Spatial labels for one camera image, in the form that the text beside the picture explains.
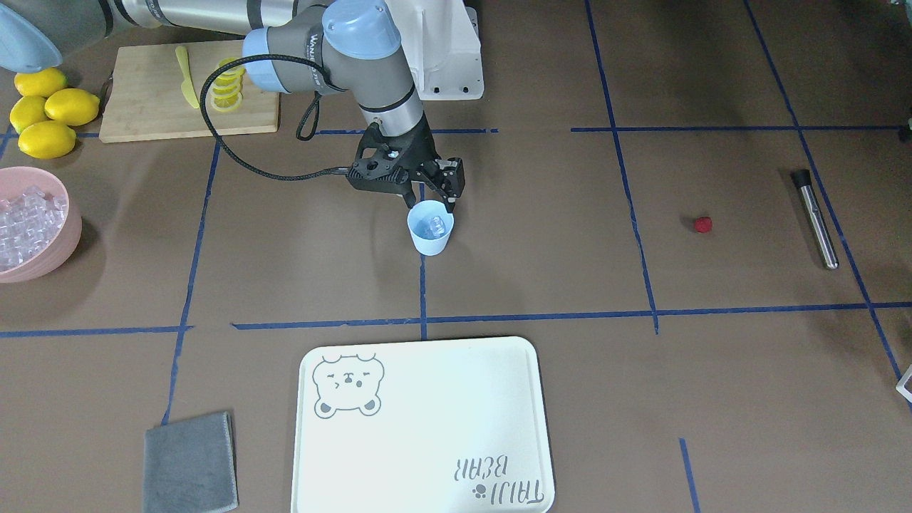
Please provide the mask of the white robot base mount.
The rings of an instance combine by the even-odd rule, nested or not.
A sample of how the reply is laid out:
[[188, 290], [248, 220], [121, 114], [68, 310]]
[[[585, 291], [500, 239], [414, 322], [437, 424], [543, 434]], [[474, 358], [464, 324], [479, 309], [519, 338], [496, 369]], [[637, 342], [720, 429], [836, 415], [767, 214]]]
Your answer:
[[485, 93], [475, 9], [463, 1], [388, 1], [419, 97], [479, 100]]

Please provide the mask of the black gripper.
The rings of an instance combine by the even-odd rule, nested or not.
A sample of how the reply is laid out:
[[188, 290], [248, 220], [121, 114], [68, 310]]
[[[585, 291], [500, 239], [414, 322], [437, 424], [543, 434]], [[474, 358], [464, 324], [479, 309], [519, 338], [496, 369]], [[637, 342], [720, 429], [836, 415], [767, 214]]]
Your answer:
[[440, 158], [426, 117], [398, 136], [383, 135], [373, 121], [361, 136], [346, 179], [356, 190], [400, 196], [408, 209], [419, 202], [414, 182], [424, 184], [453, 214], [465, 191], [465, 166], [460, 158]]

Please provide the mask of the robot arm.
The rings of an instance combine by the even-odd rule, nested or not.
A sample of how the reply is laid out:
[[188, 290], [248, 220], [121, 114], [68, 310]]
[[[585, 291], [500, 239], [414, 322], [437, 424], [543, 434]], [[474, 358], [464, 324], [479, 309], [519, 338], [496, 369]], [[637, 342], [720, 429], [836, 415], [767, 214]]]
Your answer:
[[345, 175], [357, 190], [398, 195], [413, 208], [413, 184], [427, 185], [452, 213], [465, 188], [460, 158], [443, 159], [384, 1], [4, 1], [2, 67], [33, 73], [130, 27], [192, 27], [244, 38], [225, 72], [245, 67], [261, 90], [351, 92], [367, 120]]

